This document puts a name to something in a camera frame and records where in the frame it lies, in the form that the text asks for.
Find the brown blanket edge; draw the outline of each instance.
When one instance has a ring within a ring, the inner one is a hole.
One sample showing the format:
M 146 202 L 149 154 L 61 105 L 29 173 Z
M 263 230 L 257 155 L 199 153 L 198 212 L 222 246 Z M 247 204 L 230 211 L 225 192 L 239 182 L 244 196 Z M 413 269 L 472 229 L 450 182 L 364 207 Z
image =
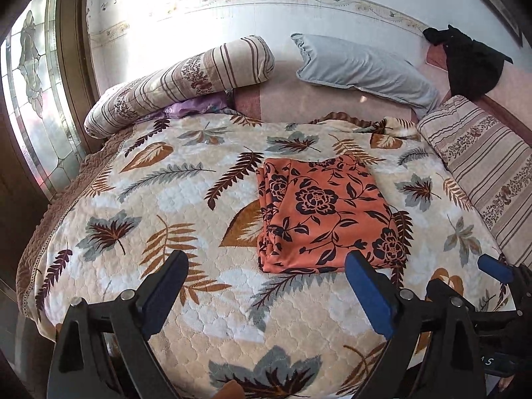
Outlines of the brown blanket edge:
M 24 295 L 28 287 L 32 285 L 33 267 L 36 262 L 39 262 L 37 257 L 41 251 L 41 247 L 53 232 L 63 214 L 92 183 L 100 171 L 105 168 L 107 163 L 118 152 L 122 142 L 128 139 L 133 132 L 134 126 L 123 129 L 111 137 L 99 152 L 87 155 L 81 164 L 79 175 L 65 188 L 65 191 L 60 197 L 48 206 L 48 210 L 44 213 L 41 223 L 36 227 L 20 258 L 17 269 L 17 303 L 20 312 L 25 316 L 28 316 L 28 314 L 25 310 L 26 302 L 24 301 Z

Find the floral wallpaper border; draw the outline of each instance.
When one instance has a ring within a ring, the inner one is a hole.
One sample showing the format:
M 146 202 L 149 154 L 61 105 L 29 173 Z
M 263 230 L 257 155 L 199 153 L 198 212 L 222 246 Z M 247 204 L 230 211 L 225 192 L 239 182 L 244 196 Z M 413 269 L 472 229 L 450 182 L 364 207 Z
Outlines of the floral wallpaper border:
M 395 25 L 417 36 L 422 36 L 423 30 L 428 27 L 404 13 L 368 0 L 176 0 L 160 6 L 156 13 L 150 13 L 150 17 L 153 21 L 163 21 L 163 19 L 176 15 L 185 15 L 206 9 L 272 3 L 341 10 Z M 128 29 L 129 23 L 121 21 L 98 34 L 92 34 L 90 36 L 91 47 L 96 48 L 108 44 L 127 34 Z

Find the light blue pillow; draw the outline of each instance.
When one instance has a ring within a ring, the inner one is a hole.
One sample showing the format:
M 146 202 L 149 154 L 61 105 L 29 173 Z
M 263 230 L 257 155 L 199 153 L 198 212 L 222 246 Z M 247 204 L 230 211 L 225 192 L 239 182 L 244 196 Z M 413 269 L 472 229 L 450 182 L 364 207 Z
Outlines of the light blue pillow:
M 303 57 L 303 67 L 296 72 L 302 81 L 356 88 L 406 103 L 419 119 L 438 105 L 438 90 L 396 54 L 327 36 L 295 33 L 291 37 Z

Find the window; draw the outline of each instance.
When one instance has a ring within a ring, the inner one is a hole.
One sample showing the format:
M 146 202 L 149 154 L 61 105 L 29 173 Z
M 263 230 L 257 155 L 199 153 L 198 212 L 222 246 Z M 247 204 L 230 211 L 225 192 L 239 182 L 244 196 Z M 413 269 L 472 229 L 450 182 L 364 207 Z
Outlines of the window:
M 79 172 L 86 153 L 68 108 L 55 41 L 56 0 L 32 0 L 0 48 L 9 119 L 49 200 Z

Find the metal bolt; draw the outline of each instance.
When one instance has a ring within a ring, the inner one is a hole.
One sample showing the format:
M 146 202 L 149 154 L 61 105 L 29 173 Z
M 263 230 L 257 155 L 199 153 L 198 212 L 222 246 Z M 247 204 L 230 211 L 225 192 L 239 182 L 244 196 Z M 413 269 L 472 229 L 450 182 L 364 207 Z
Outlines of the metal bolt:
M 75 308 L 76 306 L 78 306 L 81 302 L 83 301 L 83 299 L 81 297 L 73 297 L 72 300 L 70 301 L 70 305 Z
M 461 298 L 458 297 L 451 297 L 451 303 L 453 306 L 456 306 L 457 308 L 461 308 L 464 305 L 464 302 Z
M 125 289 L 120 293 L 120 298 L 122 300 L 131 300 L 133 297 L 135 297 L 134 289 Z
M 407 288 L 404 288 L 401 291 L 399 291 L 399 295 L 401 296 L 401 298 L 404 298 L 405 300 L 411 300 L 412 298 L 414 298 L 414 292 Z

